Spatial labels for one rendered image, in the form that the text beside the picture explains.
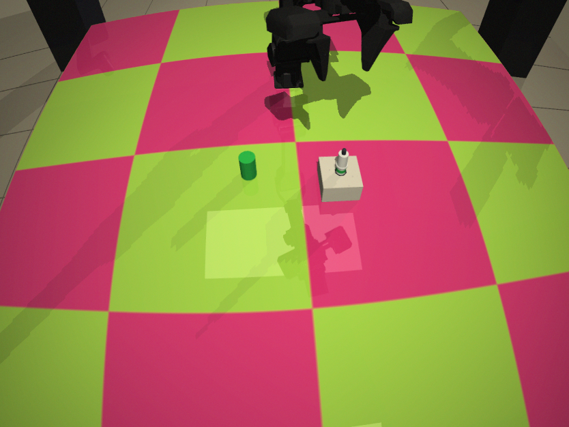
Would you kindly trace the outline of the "dark green marker cap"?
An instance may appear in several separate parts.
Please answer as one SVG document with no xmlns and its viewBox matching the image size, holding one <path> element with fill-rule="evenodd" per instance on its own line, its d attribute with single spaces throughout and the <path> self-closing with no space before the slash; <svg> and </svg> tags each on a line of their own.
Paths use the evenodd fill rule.
<svg viewBox="0 0 569 427">
<path fill-rule="evenodd" d="M 252 180 L 257 176 L 256 157 L 251 151 L 243 151 L 238 156 L 241 176 L 244 180 Z"/>
</svg>

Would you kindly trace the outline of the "beige square block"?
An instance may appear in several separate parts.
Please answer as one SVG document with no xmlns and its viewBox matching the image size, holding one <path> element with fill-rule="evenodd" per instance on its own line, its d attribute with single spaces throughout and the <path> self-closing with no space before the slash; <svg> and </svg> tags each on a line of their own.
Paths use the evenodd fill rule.
<svg viewBox="0 0 569 427">
<path fill-rule="evenodd" d="M 362 177 L 357 156 L 348 156 L 348 167 L 344 175 L 336 172 L 338 156 L 319 156 L 317 174 L 321 191 L 321 201 L 360 200 L 363 190 Z"/>
</svg>

